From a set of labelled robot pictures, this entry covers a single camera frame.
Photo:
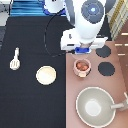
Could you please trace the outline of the blue and white gripper body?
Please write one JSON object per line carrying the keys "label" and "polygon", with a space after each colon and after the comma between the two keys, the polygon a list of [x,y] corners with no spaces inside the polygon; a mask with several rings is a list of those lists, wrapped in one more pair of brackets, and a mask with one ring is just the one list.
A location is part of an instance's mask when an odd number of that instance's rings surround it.
{"label": "blue and white gripper body", "polygon": [[82,47],[75,48],[75,54],[89,54],[90,52],[91,52],[90,48],[82,48]]}

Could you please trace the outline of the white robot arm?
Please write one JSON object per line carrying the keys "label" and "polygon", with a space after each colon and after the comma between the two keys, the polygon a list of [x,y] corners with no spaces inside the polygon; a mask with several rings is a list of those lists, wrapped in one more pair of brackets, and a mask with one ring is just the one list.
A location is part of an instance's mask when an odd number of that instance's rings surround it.
{"label": "white robot arm", "polygon": [[64,10],[73,26],[62,34],[62,50],[86,54],[104,46],[107,37],[99,37],[98,33],[105,18],[105,4],[106,0],[44,0],[48,12],[57,15]]}

